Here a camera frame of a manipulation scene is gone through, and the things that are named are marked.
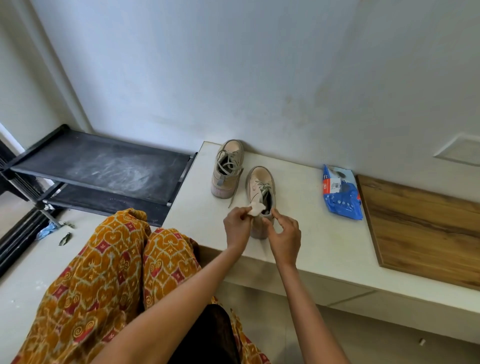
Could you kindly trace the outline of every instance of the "beige sneaker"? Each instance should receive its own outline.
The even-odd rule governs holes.
[[[273,222],[272,208],[276,207],[275,181],[267,168],[257,166],[250,170],[245,184],[249,203],[255,201],[265,205],[265,210],[253,218],[250,236],[256,239],[266,239],[268,232],[262,218]]]
[[[239,140],[228,140],[216,155],[211,191],[218,198],[232,198],[237,191],[240,175],[243,172],[243,145]]]

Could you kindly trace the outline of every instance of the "floor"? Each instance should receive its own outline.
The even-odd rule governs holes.
[[[48,285],[90,237],[103,216],[68,210],[63,227],[32,244],[0,279],[0,363],[9,363],[20,348]],[[58,246],[68,232],[72,239]],[[244,331],[273,363],[302,363],[285,297],[222,283],[216,293],[240,316]],[[478,363],[480,346],[342,311],[319,307],[353,364]],[[424,346],[419,340],[426,340]]]
[[[10,230],[25,214],[33,208],[33,204],[24,201],[9,191],[0,194],[0,237]]]

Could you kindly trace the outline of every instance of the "brown wooden panel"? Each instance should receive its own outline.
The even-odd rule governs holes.
[[[480,290],[480,204],[357,176],[381,267]]]

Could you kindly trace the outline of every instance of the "white tabletop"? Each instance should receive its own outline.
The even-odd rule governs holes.
[[[204,142],[163,224],[200,245],[223,250],[223,218],[229,200],[210,193],[219,145]],[[322,171],[283,160],[245,153],[245,171],[232,207],[248,205],[245,178],[250,168],[265,166],[276,185],[278,210],[298,220],[302,231],[297,259],[300,270],[381,291],[480,313],[480,292],[407,273],[381,268],[367,221],[328,212],[322,198]],[[281,228],[276,222],[276,230]],[[274,263],[268,241],[250,238],[244,256]]]

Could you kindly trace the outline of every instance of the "white electrical cover plate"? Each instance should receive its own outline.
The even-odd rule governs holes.
[[[480,167],[480,136],[459,134],[434,157]]]

